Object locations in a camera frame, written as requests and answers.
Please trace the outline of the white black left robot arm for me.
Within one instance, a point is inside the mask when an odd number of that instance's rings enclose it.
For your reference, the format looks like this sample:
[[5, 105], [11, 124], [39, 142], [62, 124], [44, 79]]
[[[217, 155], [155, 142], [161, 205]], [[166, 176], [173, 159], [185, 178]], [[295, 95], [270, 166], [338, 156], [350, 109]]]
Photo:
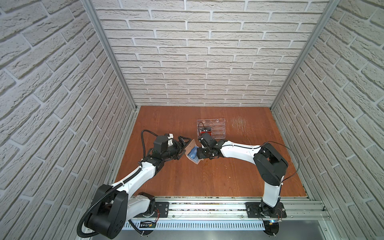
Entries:
[[133, 194], [148, 180], [153, 178], [165, 162], [179, 160], [191, 144], [192, 139], [172, 134], [156, 136], [154, 146], [143, 149], [139, 166], [126, 177], [112, 185], [101, 185], [90, 207], [81, 217], [77, 226], [80, 238], [103, 235], [114, 239], [126, 222], [139, 214], [151, 215], [155, 210], [155, 197], [141, 193]]

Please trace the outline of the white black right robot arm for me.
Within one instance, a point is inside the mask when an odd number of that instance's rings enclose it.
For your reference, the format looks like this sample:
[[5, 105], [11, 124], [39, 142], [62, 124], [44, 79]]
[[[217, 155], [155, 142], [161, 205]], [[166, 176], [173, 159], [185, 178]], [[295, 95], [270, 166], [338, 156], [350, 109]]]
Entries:
[[262, 203], [274, 208], [280, 201], [281, 187], [289, 164], [271, 144], [251, 146], [226, 140], [214, 141], [199, 147], [197, 157], [199, 160], [234, 158], [255, 165], [265, 183]]

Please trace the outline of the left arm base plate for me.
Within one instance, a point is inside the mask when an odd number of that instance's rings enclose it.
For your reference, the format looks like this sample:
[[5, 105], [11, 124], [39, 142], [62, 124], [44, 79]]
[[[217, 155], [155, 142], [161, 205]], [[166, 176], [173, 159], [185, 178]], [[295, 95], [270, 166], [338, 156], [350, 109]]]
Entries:
[[150, 209], [143, 214], [139, 214], [138, 217], [142, 218], [167, 218], [169, 214], [170, 203], [169, 202], [155, 202], [150, 204]]

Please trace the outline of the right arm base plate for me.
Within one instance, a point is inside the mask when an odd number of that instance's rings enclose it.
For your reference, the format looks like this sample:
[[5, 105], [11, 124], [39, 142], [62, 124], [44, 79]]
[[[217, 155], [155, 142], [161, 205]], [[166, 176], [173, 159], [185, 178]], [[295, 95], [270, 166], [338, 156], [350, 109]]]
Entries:
[[287, 217], [285, 207], [281, 202], [278, 202], [275, 207], [270, 207], [264, 202], [247, 202], [245, 205], [248, 218], [284, 219]]

